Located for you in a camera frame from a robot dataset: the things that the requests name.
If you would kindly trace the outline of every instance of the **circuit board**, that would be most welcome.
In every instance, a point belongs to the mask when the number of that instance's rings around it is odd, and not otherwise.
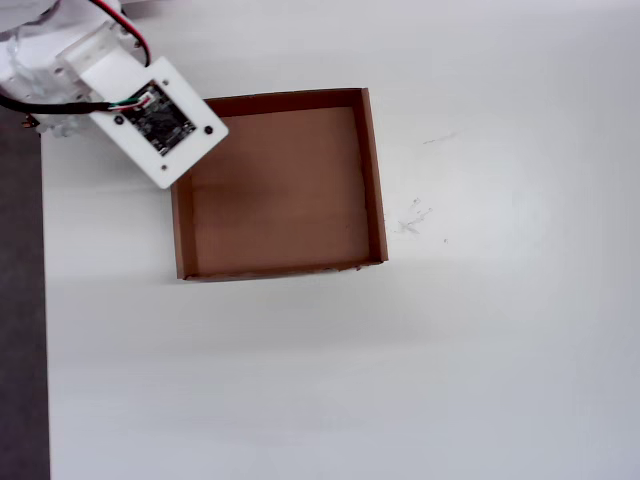
[[[161,156],[169,153],[196,129],[155,81],[152,80],[132,96],[147,97],[148,101],[143,107],[127,110],[122,115]]]

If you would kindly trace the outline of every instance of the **gray floor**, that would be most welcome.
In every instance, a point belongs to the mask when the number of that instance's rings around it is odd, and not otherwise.
[[[49,478],[40,139],[0,108],[0,479]]]

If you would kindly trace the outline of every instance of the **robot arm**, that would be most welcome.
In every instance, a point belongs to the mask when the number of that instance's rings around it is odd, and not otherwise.
[[[0,105],[31,114],[40,131],[68,136],[93,121],[161,188],[227,135],[168,60],[151,63],[117,0],[0,2],[11,13],[1,24],[10,30],[0,36]]]

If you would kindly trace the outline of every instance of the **white table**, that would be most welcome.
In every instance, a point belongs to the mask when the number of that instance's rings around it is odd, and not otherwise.
[[[639,474],[637,7],[152,12],[204,97],[371,89],[391,261],[179,282],[169,193],[45,136],[54,480]]]

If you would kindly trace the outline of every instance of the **cardboard box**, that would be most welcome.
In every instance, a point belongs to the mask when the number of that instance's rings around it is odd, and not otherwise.
[[[230,134],[172,187],[178,278],[388,260],[366,89],[207,100]]]

